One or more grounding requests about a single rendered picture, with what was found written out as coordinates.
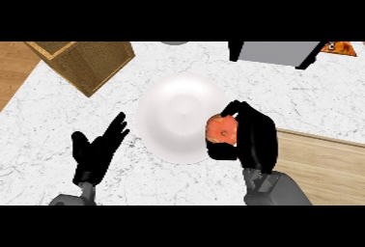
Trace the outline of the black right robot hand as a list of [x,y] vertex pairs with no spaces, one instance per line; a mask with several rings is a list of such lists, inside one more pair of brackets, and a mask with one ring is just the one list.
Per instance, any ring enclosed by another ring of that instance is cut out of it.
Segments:
[[240,160],[245,168],[273,172],[279,159],[277,127],[273,118],[250,104],[234,100],[222,111],[222,116],[237,115],[237,146],[206,142],[209,156],[216,160]]

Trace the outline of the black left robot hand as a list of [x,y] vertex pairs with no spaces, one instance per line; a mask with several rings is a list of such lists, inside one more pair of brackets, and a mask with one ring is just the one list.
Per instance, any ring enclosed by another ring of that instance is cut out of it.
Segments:
[[126,114],[120,113],[114,118],[104,135],[100,136],[94,142],[89,141],[82,131],[76,131],[72,134],[73,157],[78,162],[73,178],[73,183],[76,185],[89,182],[97,186],[103,182],[113,156],[131,133],[126,126]]

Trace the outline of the orange squash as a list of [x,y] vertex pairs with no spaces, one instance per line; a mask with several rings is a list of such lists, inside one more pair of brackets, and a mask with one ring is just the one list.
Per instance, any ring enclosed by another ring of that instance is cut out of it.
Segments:
[[215,115],[206,125],[206,139],[212,143],[237,144],[239,121],[233,116]]

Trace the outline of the pale wooden tray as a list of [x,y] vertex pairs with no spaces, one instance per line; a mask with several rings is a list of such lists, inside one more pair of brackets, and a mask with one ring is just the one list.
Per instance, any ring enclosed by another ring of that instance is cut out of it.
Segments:
[[315,205],[365,206],[365,144],[279,130],[276,169],[290,175]]

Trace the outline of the white round plate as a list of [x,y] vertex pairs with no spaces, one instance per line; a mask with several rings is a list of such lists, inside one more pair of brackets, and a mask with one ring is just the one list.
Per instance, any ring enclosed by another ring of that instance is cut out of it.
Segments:
[[138,130],[160,159],[194,164],[209,158],[206,124],[228,103],[216,83],[193,73],[178,73],[154,83],[141,99]]

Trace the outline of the brown wicker basket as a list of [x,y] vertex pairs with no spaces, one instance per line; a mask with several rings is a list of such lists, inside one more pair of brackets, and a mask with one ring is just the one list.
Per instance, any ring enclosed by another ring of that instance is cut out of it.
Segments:
[[27,41],[24,44],[86,97],[137,57],[128,41]]

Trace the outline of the orange patterned packet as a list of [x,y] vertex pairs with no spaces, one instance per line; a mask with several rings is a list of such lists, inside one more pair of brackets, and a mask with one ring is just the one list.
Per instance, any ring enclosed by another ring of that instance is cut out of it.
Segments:
[[357,56],[357,52],[349,41],[330,41],[321,51],[341,55]]

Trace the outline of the grey box with black frame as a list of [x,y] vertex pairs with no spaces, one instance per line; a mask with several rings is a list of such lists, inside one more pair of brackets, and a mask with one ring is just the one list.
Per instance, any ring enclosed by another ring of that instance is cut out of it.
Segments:
[[326,41],[231,41],[230,61],[250,61],[307,69],[317,61]]

